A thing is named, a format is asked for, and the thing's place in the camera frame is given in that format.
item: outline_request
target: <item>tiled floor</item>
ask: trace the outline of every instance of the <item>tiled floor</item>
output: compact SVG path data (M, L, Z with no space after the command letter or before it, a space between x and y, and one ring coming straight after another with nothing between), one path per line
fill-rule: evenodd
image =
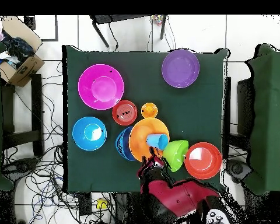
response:
M85 51L112 51L115 48L114 41L107 24L99 25L101 32L110 44L107 49L97 33L95 32L92 21L89 16L57 16L58 19L58 41L44 41L38 49L37 55L45 61L45 65L39 70L43 78L53 75L60 75L62 64L61 45L73 45L80 50ZM55 26L54 16L36 16L35 32L41 39L54 39ZM212 53L219 48L228 48L231 52L228 58L227 75L232 78L232 112L231 122L237 123L237 99L236 85L237 82L250 77L250 71L243 61L250 59L254 55L257 44L270 43L277 49L280 49L280 15L169 15L172 31L176 41L176 48L189 48L199 53ZM151 51L150 38L148 44L149 33L151 32L151 24L149 17L125 20L122 22L111 23L111 28L118 41L119 48L117 51ZM174 38L172 36L169 23L166 23L166 36L160 40L160 26L153 25L153 51L166 52L174 48ZM48 82L62 83L62 77L52 77L43 79L43 84ZM62 109L62 86L48 84L43 87L43 93L54 102L55 111L53 120L63 126L63 109ZM17 87L17 93L21 99L31 107L30 83L24 88ZM52 103L44 98L44 101L52 109ZM15 95L15 128L16 131L30 130L31 123L25 121L31 116L31 112ZM48 137L48 133L52 130L50 124L50 111L44 104L44 139ZM232 132L236 132L236 125L231 125ZM52 139L45 141L45 148L62 143L62 137L52 135ZM15 159L33 157L32 145L20 145L19 151L14 155ZM43 160L52 160L53 153L50 152ZM36 185L31 178L26 179L27 185L37 191ZM244 205L243 189L240 185L234 184L230 176L224 177L224 183L229 187L230 192L240 205ZM16 190L16 215L18 219L24 219L29 222L33 216L32 198L35 192L28 189L25 184L25 178L21 179ZM48 224L48 220L56 211L54 206L44 207L40 215L40 220L35 220L33 224ZM78 224L71 216L68 209L59 209L50 224Z

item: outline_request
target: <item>small red bowl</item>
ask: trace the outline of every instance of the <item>small red bowl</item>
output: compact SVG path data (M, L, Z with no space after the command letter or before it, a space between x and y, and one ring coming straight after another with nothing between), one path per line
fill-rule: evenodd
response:
M207 180L220 171L222 156L213 144L196 143L185 156L185 168L196 179Z
M117 124L130 125L137 118L136 105L129 100L121 100L113 107L112 117Z

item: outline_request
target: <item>green bowl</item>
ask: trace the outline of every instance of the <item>green bowl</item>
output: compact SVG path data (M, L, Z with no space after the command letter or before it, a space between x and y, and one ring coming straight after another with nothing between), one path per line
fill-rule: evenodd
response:
M176 172L184 163L184 158L189 149L189 143L186 140L169 142L164 149L163 157L168 161L171 171Z

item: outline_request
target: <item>cardboard box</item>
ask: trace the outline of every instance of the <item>cardboard box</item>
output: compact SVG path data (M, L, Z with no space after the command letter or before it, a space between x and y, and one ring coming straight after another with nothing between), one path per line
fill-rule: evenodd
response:
M4 31L12 38L22 38L32 47L34 53L41 46L41 39L39 36L16 16L7 16L2 21L2 24ZM18 70L15 70L7 62L3 62L0 65L1 78L12 85L24 87L31 80L31 75L35 74L43 65L44 61L37 55L28 57Z

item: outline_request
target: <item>yellow object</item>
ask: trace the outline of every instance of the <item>yellow object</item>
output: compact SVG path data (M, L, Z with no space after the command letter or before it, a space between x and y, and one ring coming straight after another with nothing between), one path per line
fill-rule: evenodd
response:
M141 107L141 114L144 118L155 118L158 114L158 108L151 102L145 103Z
M108 201L105 199L98 199L96 204L97 209L107 209L108 207Z
M169 131L165 124L157 118L144 118L135 124L129 134L129 149L134 158L142 162L142 156L147 159L151 156L149 153L149 145L146 143L146 137L150 134L165 134L169 139ZM158 157L163 156L163 151L155 150Z

